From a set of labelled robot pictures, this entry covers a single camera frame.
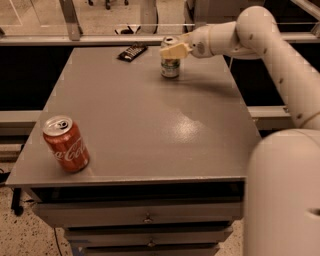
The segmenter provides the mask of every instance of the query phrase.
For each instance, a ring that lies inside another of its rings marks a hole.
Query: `can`
[[[43,138],[62,168],[77,172],[89,163],[89,153],[76,122],[68,116],[54,116],[43,126]]]
[[[167,36],[161,43],[161,48],[178,43],[179,39],[174,36]],[[175,78],[180,73],[180,59],[163,59],[161,58],[161,74],[167,78]]]

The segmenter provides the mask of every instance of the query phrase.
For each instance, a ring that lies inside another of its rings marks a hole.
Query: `red soda can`
[[[78,125],[68,116],[54,116],[43,127],[43,138],[67,172],[77,172],[89,163],[89,153]]]

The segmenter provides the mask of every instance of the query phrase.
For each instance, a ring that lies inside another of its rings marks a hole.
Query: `drawer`
[[[216,223],[166,224],[106,227],[97,230],[67,230],[65,238],[73,247],[147,246],[208,244],[224,242],[232,227]]]
[[[213,256],[219,250],[219,245],[179,245],[122,248],[85,248],[85,256]]]
[[[52,227],[149,225],[238,220],[242,218],[242,203],[169,200],[38,204],[34,212]]]

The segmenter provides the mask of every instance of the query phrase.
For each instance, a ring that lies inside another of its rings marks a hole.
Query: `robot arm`
[[[320,129],[320,75],[282,40],[272,14],[263,7],[244,10],[237,22],[200,27],[181,36],[181,43],[161,50],[164,58],[227,55],[261,58],[299,128]]]
[[[319,254],[320,75],[287,42],[261,7],[237,21],[244,47],[261,57],[299,128],[264,139],[248,166],[245,256]]]

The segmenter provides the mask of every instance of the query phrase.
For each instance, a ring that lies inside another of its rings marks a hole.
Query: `can lid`
[[[67,133],[72,124],[73,121],[68,116],[54,116],[45,122],[42,130],[49,136],[59,136]]]
[[[166,45],[174,45],[174,44],[177,44],[179,42],[179,39],[176,36],[166,36],[163,39],[163,42]]]

